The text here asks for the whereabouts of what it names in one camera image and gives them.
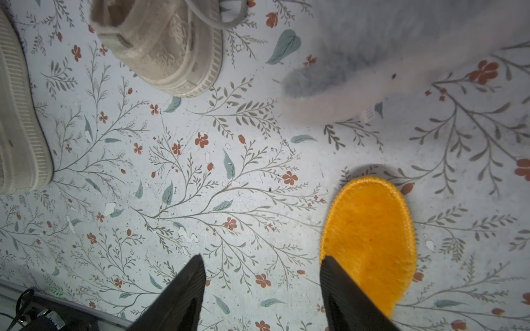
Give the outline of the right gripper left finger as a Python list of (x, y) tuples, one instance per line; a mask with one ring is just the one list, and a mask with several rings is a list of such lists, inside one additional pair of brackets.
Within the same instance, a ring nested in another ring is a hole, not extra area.
[(205, 285), (204, 261), (196, 255), (128, 329), (196, 331)]

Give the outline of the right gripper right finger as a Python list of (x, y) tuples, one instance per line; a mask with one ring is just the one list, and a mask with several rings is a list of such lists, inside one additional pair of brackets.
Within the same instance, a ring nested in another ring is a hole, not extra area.
[(333, 257), (322, 260), (320, 285), (330, 330), (399, 331)]

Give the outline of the orange insole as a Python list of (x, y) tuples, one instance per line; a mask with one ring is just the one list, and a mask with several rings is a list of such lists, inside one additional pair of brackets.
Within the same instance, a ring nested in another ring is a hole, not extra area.
[(333, 257), (391, 318), (417, 264), (414, 225), (400, 191), (378, 177), (346, 184), (328, 211), (320, 259), (326, 256)]

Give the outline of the beige sneaker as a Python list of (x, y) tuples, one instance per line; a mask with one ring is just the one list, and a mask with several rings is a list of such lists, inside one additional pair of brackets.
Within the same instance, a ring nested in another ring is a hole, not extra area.
[(222, 32), (247, 15), (241, 1), (224, 22), (219, 1), (93, 1), (91, 25), (103, 46), (147, 84), (174, 97), (206, 92), (222, 67)]
[(15, 29), (1, 13), (1, 193), (39, 190), (53, 164), (30, 91), (26, 58)]

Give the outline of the floral table mat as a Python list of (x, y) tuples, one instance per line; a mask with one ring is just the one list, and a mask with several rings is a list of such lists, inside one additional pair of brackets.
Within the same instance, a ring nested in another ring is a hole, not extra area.
[(202, 330), (325, 330), (320, 236), (350, 180), (389, 180), (418, 260), (403, 330), (529, 329), (529, 35), (482, 51), (370, 121), (284, 120), (284, 76), (317, 68), (319, 1), (251, 1), (193, 99), (98, 40), (90, 1), (3, 1), (52, 181), (1, 196), (1, 279), (135, 320), (196, 254)]

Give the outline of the grey white plush dog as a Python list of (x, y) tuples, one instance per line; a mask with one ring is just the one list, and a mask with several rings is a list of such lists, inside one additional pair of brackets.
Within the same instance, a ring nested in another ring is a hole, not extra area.
[(528, 1), (318, 1), (317, 63), (282, 83), (283, 117), (324, 125), (409, 94), (529, 32)]

